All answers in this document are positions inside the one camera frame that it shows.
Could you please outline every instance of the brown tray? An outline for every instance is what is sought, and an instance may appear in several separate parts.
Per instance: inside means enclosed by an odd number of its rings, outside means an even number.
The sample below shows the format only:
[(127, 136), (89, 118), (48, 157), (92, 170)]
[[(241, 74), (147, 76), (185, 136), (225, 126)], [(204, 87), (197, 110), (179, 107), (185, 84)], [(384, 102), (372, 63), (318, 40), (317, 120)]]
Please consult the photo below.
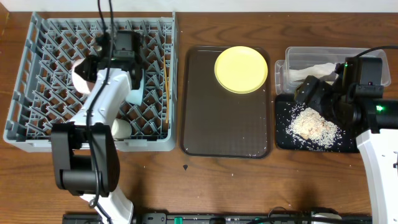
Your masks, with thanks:
[(191, 156), (260, 159), (272, 149), (271, 76), (258, 90), (236, 94), (223, 88), (214, 64), (229, 47), (194, 47), (185, 62), (181, 148)]

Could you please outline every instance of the white wall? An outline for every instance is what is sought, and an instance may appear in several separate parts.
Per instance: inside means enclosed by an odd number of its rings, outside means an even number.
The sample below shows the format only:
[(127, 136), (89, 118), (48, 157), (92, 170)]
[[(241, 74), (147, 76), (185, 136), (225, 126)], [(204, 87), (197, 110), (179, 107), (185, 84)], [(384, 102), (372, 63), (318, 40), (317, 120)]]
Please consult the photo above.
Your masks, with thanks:
[[(0, 0), (9, 11), (97, 11), (97, 0)], [(108, 11), (108, 0), (102, 0)], [(113, 0), (136, 12), (398, 12), (398, 0)]]

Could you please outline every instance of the round plate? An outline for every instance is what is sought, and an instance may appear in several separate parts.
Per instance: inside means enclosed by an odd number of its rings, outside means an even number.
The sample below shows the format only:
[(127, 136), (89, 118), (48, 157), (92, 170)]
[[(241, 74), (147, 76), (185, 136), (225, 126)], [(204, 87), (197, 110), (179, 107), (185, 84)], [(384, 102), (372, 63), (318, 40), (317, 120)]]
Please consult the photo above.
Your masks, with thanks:
[(218, 56), (214, 67), (218, 82), (233, 93), (250, 93), (267, 79), (264, 57), (250, 47), (231, 47)]

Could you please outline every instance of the white cylinder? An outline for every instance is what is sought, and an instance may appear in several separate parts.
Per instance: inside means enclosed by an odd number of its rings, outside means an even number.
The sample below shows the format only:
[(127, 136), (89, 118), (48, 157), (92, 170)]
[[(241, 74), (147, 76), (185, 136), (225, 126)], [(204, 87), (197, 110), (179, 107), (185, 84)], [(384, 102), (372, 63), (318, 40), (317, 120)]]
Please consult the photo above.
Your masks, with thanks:
[(111, 132), (114, 139), (128, 139), (130, 138), (132, 129), (127, 121), (116, 118), (113, 121)]

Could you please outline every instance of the black tray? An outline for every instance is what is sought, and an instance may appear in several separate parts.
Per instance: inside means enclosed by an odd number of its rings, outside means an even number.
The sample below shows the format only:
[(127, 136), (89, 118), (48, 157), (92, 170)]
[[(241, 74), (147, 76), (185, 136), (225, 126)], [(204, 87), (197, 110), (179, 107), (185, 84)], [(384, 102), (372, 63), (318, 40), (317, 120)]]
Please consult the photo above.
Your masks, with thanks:
[(275, 99), (275, 125), (276, 125), (276, 144), (281, 149), (293, 149), (304, 151), (326, 151), (326, 152), (359, 152), (356, 147), (356, 141), (351, 137), (349, 130), (337, 139), (332, 147), (325, 149), (318, 146), (310, 139), (302, 144), (300, 141), (293, 142), (293, 136), (286, 133), (292, 120), (291, 109), (296, 105), (293, 94), (281, 94)]
[(258, 90), (236, 94), (214, 74), (217, 57), (228, 47), (194, 47), (185, 62), (180, 145), (191, 156), (262, 158), (272, 149), (271, 64)]

